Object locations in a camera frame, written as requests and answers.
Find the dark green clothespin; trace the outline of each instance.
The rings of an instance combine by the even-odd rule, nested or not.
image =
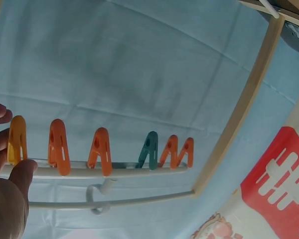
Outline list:
[[[155,131],[149,132],[146,137],[145,143],[139,156],[139,163],[135,168],[142,168],[147,155],[149,154],[149,169],[155,170],[157,168],[157,147],[158,147],[158,134]]]

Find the wooden frame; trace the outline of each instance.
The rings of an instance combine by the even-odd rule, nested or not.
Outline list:
[[[196,179],[196,182],[194,183],[192,189],[195,192],[194,195],[196,197],[199,196],[206,188],[218,166],[224,159],[232,142],[234,141],[243,121],[245,120],[247,113],[258,93],[259,87],[265,77],[266,71],[269,67],[280,38],[284,23],[285,18],[283,16],[280,16],[279,19],[275,19],[274,17],[271,18],[263,44],[258,53],[258,57],[249,75],[243,92],[240,95],[238,103],[236,104],[234,111],[232,112],[212,153],[210,154],[207,162]]]
[[[269,11],[257,0],[239,0],[239,2],[247,7],[250,7],[252,9],[262,11],[265,13],[269,13]],[[294,23],[299,26],[299,15],[295,14],[291,11],[274,7],[274,9],[280,14],[280,16],[283,16],[286,21],[289,21],[291,23]]]
[[[240,0],[240,2],[253,9],[268,13],[266,8],[264,8],[258,1]],[[247,113],[258,93],[260,85],[271,62],[285,20],[299,25],[299,15],[284,9],[275,9],[279,12],[280,18],[275,19],[272,17],[270,20],[269,27],[259,51],[257,60],[235,106],[235,109],[232,112],[226,127],[220,135],[212,153],[210,154],[206,164],[203,166],[199,176],[196,179],[196,182],[192,187],[194,197],[198,197],[204,191],[207,184],[216,172],[218,166],[225,157],[240,127],[242,126],[242,123],[245,120]]]

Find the blue sheet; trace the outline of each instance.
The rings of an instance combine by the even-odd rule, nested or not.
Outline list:
[[[0,103],[27,122],[28,155],[47,157],[49,125],[64,120],[71,160],[94,132],[112,160],[136,162],[151,130],[195,139],[179,175],[120,179],[96,200],[190,190],[257,57],[268,23],[236,0],[18,0],[0,12]],[[299,97],[299,53],[279,41],[265,81],[224,162],[198,199],[90,211],[31,210],[23,239],[186,239],[230,197]],[[85,201],[102,180],[34,180],[31,201]]]

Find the red label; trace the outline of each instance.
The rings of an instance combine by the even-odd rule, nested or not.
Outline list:
[[[299,136],[293,128],[281,128],[241,190],[280,239],[299,239]]]

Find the hand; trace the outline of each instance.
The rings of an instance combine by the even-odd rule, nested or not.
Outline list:
[[[12,119],[12,112],[0,104],[0,124]],[[9,129],[0,132],[0,171],[6,162]],[[0,178],[0,239],[19,239],[28,217],[28,190],[37,164],[23,160],[8,180]]]

